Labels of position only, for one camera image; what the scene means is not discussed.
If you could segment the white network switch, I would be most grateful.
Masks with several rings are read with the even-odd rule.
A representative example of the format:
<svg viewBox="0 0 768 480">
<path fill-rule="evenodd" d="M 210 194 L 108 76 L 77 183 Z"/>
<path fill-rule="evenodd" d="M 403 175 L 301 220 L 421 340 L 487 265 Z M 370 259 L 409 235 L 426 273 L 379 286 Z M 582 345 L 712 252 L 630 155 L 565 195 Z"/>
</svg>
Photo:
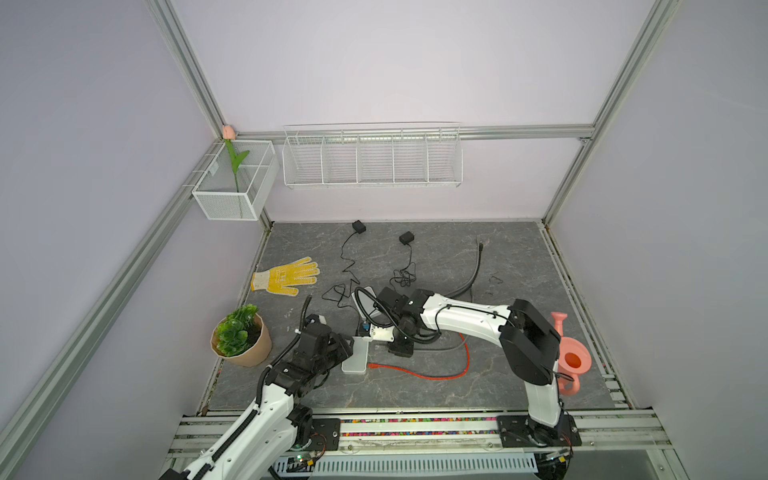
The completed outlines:
<svg viewBox="0 0 768 480">
<path fill-rule="evenodd" d="M 353 337 L 352 355 L 341 364 L 341 370 L 347 375 L 363 375 L 367 371 L 370 337 Z"/>
<path fill-rule="evenodd" d="M 373 302 L 374 296 L 375 292 L 371 286 L 357 287 L 353 293 L 354 304 L 363 321 L 367 321 L 369 318 L 376 318 L 380 315 L 380 312 Z"/>
</svg>

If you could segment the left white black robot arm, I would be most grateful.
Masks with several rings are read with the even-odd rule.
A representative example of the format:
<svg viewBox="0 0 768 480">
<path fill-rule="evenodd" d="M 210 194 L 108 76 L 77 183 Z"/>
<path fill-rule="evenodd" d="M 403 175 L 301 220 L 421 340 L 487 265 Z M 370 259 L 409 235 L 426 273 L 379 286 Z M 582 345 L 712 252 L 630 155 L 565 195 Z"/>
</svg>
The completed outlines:
<svg viewBox="0 0 768 480">
<path fill-rule="evenodd" d="M 185 469 L 163 479 L 259 479 L 292 447 L 312 436 L 312 410 L 300 404 L 328 374 L 352 356 L 354 340 L 339 334 L 303 302 L 289 345 L 264 369 L 256 396 L 240 417 Z"/>
</svg>

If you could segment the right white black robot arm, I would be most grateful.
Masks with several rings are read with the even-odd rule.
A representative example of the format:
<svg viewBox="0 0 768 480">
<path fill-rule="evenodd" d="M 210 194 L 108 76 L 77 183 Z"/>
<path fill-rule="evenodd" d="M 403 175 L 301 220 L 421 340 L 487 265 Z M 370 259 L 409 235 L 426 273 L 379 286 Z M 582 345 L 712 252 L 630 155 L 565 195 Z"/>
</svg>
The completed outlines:
<svg viewBox="0 0 768 480">
<path fill-rule="evenodd" d="M 483 305 L 416 289 L 409 296 L 391 288 L 373 295 L 358 288 L 354 301 L 364 321 L 394 331 L 393 341 L 430 343 L 445 331 L 501 348 L 512 373 L 524 382 L 525 414 L 501 415 L 497 425 L 506 448 L 568 448 L 582 440 L 561 400 L 558 381 L 562 337 L 528 301 Z"/>
</svg>

